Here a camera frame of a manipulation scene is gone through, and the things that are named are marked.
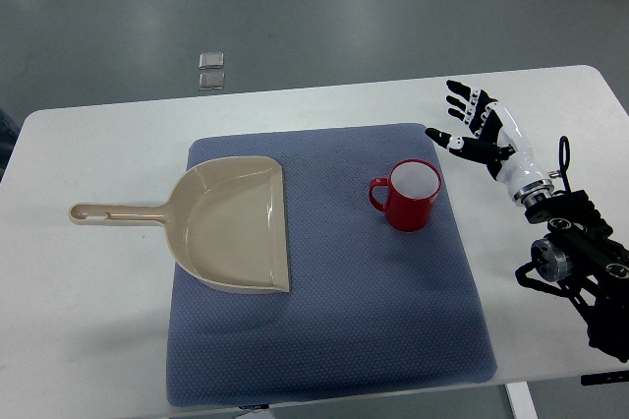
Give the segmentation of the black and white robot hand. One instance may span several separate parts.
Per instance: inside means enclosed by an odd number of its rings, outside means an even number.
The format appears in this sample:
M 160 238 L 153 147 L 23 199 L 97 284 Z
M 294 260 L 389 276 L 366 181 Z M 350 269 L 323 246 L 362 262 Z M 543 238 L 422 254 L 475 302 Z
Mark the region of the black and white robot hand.
M 449 153 L 484 165 L 516 205 L 529 208 L 549 198 L 554 191 L 550 176 L 535 163 L 529 141 L 507 108 L 485 90 L 454 80 L 446 86 L 447 112 L 470 135 L 453 136 L 434 128 L 426 129 L 426 135 Z

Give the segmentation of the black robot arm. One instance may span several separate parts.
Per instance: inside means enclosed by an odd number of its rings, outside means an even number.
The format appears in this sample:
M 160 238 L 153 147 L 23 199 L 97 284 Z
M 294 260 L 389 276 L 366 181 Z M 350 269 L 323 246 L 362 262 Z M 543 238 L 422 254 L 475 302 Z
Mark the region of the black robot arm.
M 515 271 L 526 288 L 566 298 L 587 324 L 589 345 L 628 361 L 628 250 L 587 193 L 571 189 L 570 144 L 559 139 L 561 190 L 539 189 L 522 198 L 525 217 L 547 234 L 532 243 L 531 259 Z

